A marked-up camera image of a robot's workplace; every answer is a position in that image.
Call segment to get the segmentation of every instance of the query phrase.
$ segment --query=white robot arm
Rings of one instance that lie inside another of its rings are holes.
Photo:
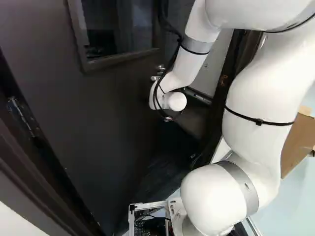
[[[229,90],[222,131],[234,154],[192,171],[182,182],[184,207],[203,235],[226,235],[278,193],[281,151],[315,79],[315,20],[286,29],[313,18],[314,12],[313,0],[194,3],[183,46],[160,84],[166,94],[193,82],[221,28],[277,32],[265,34],[264,44]],[[165,100],[160,89],[157,94],[165,109],[172,107],[172,96]],[[152,97],[149,104],[154,109]],[[185,105],[181,98],[176,110]]]

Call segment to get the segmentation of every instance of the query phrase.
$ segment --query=wire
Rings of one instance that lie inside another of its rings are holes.
[[[293,27],[290,28],[286,28],[284,30],[280,30],[280,31],[263,31],[264,33],[284,33],[284,32],[288,32],[291,30],[294,30],[296,28],[301,27],[302,25],[308,23],[310,20],[312,20],[315,17],[315,13],[313,13],[313,15],[311,15],[309,18],[307,18],[306,20],[302,21],[301,23],[294,25]]]
[[[183,37],[182,37],[181,33],[177,29],[175,29],[170,24],[170,22],[167,20],[167,17],[166,17],[165,11],[164,11],[166,7],[167,7],[167,2],[165,0],[161,0],[159,8],[158,8],[158,14],[157,14],[158,21],[159,21],[159,24],[161,25],[163,30],[177,35],[177,37],[178,37],[178,39],[177,39],[178,45],[176,47],[176,50],[175,50],[172,58],[170,59],[169,63],[167,64],[166,69],[164,70],[163,74],[159,77],[159,79],[157,80],[156,86],[154,87],[154,91],[153,91],[153,105],[154,105],[155,110],[159,113],[159,115],[165,121],[171,121],[171,120],[174,121],[179,115],[181,115],[183,113],[183,111],[179,112],[179,114],[176,115],[175,117],[172,117],[169,114],[167,114],[166,111],[161,106],[161,104],[159,103],[159,100],[158,100],[158,88],[161,89],[163,94],[166,94],[164,92],[164,90],[162,89],[160,83],[165,78],[165,75],[172,69],[172,67],[173,67],[173,65],[175,63],[175,60],[176,60],[176,57],[177,57],[177,54],[178,54],[178,51],[179,51],[179,48],[180,48],[180,45],[181,45]]]
[[[172,220],[171,220],[170,218],[167,218],[167,217],[156,217],[156,216],[153,216],[153,215],[141,215],[141,217],[147,217],[147,216],[152,217],[152,218],[154,218],[154,219],[164,219],[164,220],[169,220],[169,221],[172,222]],[[142,229],[142,226],[138,226],[138,225],[137,225],[137,223],[138,223],[139,221],[140,221],[140,219],[136,220],[134,226],[135,226],[136,228]]]

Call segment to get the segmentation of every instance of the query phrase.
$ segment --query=dark gray door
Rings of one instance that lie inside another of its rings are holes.
[[[131,57],[90,61],[98,66],[86,67],[72,20],[64,0],[3,0],[0,46],[56,157],[110,236],[154,153],[158,117],[148,107],[147,93],[161,55],[151,50],[154,44],[141,48],[129,39],[114,43]],[[115,41],[118,32],[93,33]],[[99,55],[98,49],[90,48],[90,56],[119,53],[107,48]]]

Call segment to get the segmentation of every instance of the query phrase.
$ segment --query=robot end effector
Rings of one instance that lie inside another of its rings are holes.
[[[196,0],[174,66],[160,82],[156,97],[154,89],[157,81],[151,87],[150,108],[160,109],[154,105],[154,100],[162,109],[181,111],[185,108],[186,97],[172,91],[189,86],[194,81],[221,29],[280,31],[309,17],[315,7],[314,2],[299,0],[288,4],[286,0],[268,0],[249,4],[247,0]]]

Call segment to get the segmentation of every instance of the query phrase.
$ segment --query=wall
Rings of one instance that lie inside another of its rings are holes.
[[[0,172],[0,235],[70,236]]]

